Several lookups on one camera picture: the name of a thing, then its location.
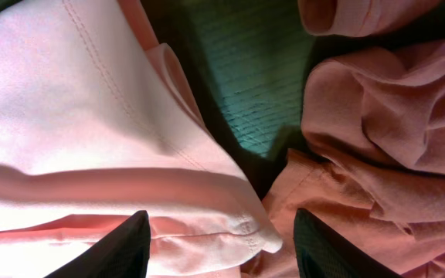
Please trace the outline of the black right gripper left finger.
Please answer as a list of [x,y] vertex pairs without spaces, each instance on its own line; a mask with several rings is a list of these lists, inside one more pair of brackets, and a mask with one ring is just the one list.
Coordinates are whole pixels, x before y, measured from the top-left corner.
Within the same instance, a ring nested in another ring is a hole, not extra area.
[[46,278],[145,278],[150,242],[148,213],[138,211]]

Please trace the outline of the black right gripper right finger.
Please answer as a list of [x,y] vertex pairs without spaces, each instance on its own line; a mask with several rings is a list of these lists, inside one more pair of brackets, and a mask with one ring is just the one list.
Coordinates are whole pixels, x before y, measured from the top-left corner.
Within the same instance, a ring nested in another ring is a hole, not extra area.
[[400,278],[304,208],[294,218],[301,278]]

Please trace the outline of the red printed t-shirt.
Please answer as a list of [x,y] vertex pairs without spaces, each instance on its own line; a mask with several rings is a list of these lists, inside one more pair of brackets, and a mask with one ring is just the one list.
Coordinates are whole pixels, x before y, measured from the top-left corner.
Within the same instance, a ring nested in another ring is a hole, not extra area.
[[301,131],[263,200],[283,236],[244,277],[298,277],[294,218],[306,209],[402,277],[445,277],[445,1],[301,1],[315,36],[384,35],[316,65],[304,86]]

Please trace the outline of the light pink t-shirt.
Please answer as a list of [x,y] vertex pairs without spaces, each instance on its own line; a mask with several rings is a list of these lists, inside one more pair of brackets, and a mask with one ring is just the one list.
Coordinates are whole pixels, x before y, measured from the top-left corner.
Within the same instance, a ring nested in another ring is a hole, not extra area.
[[43,277],[148,213],[149,277],[238,277],[283,242],[138,1],[0,12],[0,277]]

